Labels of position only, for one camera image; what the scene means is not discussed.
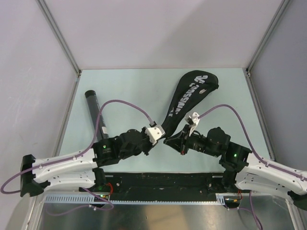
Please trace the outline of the black shuttlecock tube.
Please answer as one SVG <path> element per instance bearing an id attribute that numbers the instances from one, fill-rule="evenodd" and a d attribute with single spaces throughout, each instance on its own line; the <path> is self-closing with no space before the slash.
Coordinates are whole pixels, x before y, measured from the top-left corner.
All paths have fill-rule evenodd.
<path id="1" fill-rule="evenodd" d="M 98 102 L 98 98 L 96 96 L 96 92 L 94 90 L 88 90 L 84 93 L 88 109 L 91 115 L 92 123 L 95 128 L 96 120 L 99 118 L 98 122 L 98 131 L 96 134 L 97 141 L 101 141 L 103 139 L 109 138 L 108 131 L 103 119 L 102 115 L 99 115 L 100 105 Z"/>

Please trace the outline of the black racket bag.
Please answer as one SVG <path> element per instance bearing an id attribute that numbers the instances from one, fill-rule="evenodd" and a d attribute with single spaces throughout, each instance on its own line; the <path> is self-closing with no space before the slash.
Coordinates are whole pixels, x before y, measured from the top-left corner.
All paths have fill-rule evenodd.
<path id="1" fill-rule="evenodd" d="M 218 78 L 212 73 L 193 70 L 184 74 L 177 84 L 162 123 L 165 138 L 171 137 L 185 115 L 218 87 Z"/>

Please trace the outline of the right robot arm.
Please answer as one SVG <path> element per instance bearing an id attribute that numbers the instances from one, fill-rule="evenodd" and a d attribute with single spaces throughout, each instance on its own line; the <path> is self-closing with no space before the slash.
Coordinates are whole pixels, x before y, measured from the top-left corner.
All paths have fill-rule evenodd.
<path id="1" fill-rule="evenodd" d="M 256 156 L 249 148 L 231 142 L 220 127 L 210 129 L 206 136 L 198 131 L 183 130 L 164 140 L 180 154 L 195 150 L 219 158 L 225 169 L 222 188 L 227 192 L 249 190 L 279 196 L 297 208 L 307 208 L 307 172 L 294 169 L 264 157 Z"/>

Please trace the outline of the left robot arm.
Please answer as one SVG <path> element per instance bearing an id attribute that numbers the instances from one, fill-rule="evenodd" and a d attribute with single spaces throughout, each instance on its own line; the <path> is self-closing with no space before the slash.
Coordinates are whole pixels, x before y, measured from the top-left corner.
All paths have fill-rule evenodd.
<path id="1" fill-rule="evenodd" d="M 37 159 L 32 154 L 23 156 L 21 163 L 20 196 L 37 196 L 45 188 L 59 183 L 62 173 L 92 170 L 117 164 L 120 160 L 149 151 L 165 135 L 159 126 L 142 131 L 130 129 L 113 138 L 103 139 L 83 151 L 49 159 Z"/>

